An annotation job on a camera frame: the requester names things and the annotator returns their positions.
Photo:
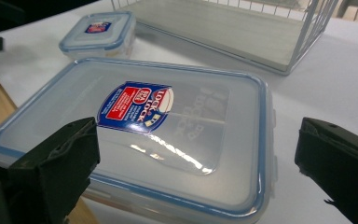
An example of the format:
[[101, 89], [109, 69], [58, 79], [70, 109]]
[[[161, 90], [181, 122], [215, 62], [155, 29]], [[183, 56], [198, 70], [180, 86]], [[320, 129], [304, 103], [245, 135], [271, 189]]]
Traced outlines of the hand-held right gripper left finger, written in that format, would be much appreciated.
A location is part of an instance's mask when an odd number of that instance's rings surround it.
[[20, 224], [66, 224], [100, 162], [95, 118], [61, 127], [8, 168]]

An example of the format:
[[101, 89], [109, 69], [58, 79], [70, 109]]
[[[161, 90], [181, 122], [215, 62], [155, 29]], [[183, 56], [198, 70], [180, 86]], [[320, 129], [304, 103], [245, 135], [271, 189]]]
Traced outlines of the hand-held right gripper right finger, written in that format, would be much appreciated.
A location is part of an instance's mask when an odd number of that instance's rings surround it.
[[358, 224], [358, 135], [336, 124], [302, 119], [295, 164], [352, 224]]

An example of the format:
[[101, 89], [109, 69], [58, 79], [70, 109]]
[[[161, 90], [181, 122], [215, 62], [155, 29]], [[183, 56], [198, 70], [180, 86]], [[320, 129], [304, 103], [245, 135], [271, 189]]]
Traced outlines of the small square clear food container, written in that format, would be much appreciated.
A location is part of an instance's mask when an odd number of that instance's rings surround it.
[[90, 14], [81, 18], [59, 44], [72, 59], [111, 57], [126, 59], [132, 51], [136, 19], [129, 11]]

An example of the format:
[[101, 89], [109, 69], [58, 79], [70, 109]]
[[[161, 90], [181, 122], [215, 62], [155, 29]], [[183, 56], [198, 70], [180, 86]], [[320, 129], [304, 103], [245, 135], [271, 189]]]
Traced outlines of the large rectangular clear food container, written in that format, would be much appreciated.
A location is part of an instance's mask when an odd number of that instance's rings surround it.
[[9, 166], [93, 117], [101, 160], [87, 195], [168, 224], [255, 224], [274, 173], [266, 83], [242, 72], [107, 58], [64, 68], [0, 125]]

